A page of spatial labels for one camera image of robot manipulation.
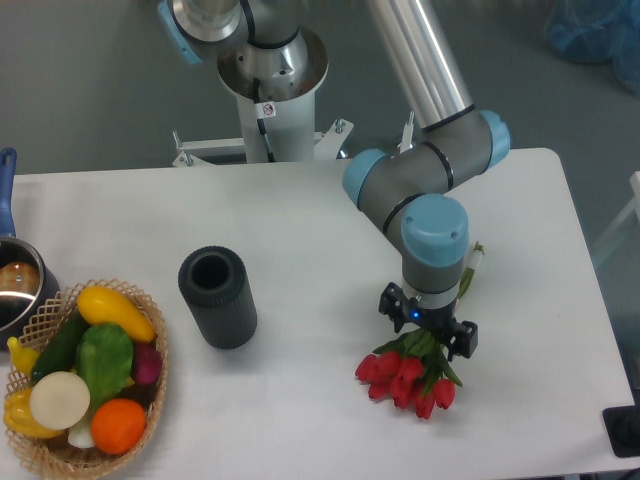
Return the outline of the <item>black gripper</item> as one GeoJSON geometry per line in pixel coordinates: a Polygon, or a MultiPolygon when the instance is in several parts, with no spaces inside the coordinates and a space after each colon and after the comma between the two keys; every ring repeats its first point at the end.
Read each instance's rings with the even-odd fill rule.
{"type": "Polygon", "coordinates": [[[401,289],[390,282],[380,295],[378,310],[391,320],[396,334],[409,323],[427,330],[447,347],[448,362],[455,357],[470,359],[478,345],[478,325],[454,318],[457,297],[457,284],[443,292],[425,293],[408,283],[401,289]]]}

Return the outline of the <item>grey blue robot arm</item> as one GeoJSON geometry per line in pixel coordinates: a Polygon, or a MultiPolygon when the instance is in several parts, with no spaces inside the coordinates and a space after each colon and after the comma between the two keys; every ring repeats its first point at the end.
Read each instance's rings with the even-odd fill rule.
{"type": "MultiPolygon", "coordinates": [[[[507,126],[477,110],[437,16],[427,1],[371,1],[368,11],[422,131],[406,151],[363,151],[342,185],[400,253],[401,285],[389,285],[380,311],[396,328],[429,331],[450,357],[470,357],[477,327],[454,316],[469,246],[468,217],[449,192],[486,172],[510,149],[507,126]]],[[[293,1],[163,1],[161,18],[182,56],[216,60],[235,96],[248,163],[311,159],[315,93],[328,71],[320,38],[293,1]]]]}

